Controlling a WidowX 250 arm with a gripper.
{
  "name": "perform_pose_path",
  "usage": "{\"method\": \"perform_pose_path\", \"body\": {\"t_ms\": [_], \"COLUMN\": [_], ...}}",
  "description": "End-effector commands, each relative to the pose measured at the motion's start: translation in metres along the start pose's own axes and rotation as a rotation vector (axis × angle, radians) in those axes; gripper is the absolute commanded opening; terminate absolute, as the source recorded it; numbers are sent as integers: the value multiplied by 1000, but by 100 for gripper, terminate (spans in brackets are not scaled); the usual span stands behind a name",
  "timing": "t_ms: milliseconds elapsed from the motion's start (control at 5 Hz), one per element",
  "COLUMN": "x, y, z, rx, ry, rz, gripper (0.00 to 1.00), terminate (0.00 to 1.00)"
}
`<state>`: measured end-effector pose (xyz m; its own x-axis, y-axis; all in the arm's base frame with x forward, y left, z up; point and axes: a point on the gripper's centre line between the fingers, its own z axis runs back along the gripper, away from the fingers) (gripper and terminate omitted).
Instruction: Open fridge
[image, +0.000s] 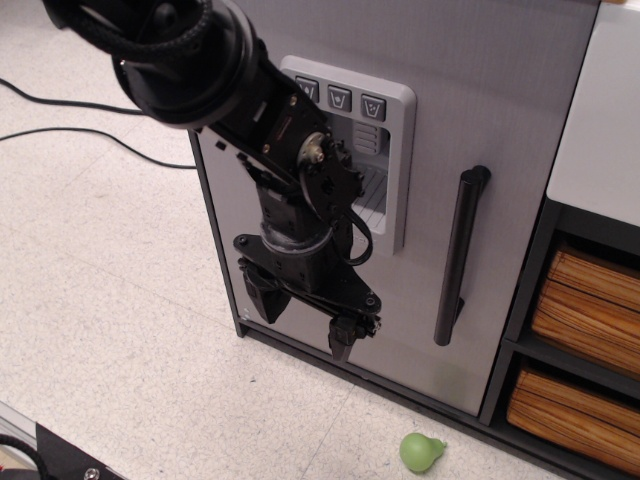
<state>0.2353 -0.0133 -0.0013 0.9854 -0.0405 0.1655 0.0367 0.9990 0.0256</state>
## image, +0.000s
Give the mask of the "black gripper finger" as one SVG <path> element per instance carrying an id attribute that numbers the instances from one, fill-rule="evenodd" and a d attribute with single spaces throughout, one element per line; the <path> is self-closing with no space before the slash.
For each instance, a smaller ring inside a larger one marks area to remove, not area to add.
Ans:
<path id="1" fill-rule="evenodd" d="M 241 258 L 239 267 L 247 294 L 258 314 L 268 324 L 274 324 L 288 307 L 291 296 L 273 275 L 255 263 Z"/>
<path id="2" fill-rule="evenodd" d="M 337 315 L 329 323 L 328 341 L 332 359 L 347 362 L 357 340 L 373 337 L 380 328 L 378 316 Z"/>

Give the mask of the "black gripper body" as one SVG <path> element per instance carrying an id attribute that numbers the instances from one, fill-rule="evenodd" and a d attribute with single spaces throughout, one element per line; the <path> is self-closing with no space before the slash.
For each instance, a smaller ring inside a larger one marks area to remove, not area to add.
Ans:
<path id="1" fill-rule="evenodd" d="M 364 260 L 349 257 L 353 247 L 351 223 L 339 223 L 322 244 L 311 250 L 274 250 L 261 236 L 249 234 L 237 236 L 233 245 L 240 259 L 246 258 L 273 275 L 291 299 L 331 317 L 379 317 L 381 300 L 355 271 Z"/>

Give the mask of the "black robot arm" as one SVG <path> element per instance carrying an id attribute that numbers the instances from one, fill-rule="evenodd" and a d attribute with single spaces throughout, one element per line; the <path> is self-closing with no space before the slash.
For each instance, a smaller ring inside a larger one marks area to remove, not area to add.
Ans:
<path id="1" fill-rule="evenodd" d="M 353 203 L 364 177 L 326 116 L 269 60 L 230 1 L 49 1 L 61 27 L 107 53 L 142 113 L 164 125 L 211 130 L 235 147 L 256 185 L 261 230 L 234 241 L 247 293 L 274 323 L 291 300 L 330 317 L 334 360 L 379 327 L 380 299 L 358 276 Z"/>

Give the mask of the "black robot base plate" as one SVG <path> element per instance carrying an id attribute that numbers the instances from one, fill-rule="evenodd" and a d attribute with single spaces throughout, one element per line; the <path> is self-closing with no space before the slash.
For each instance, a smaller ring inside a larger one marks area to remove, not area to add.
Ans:
<path id="1" fill-rule="evenodd" d="M 53 479 L 122 480 L 118 472 L 69 443 L 51 430 L 35 426 L 36 451 Z"/>

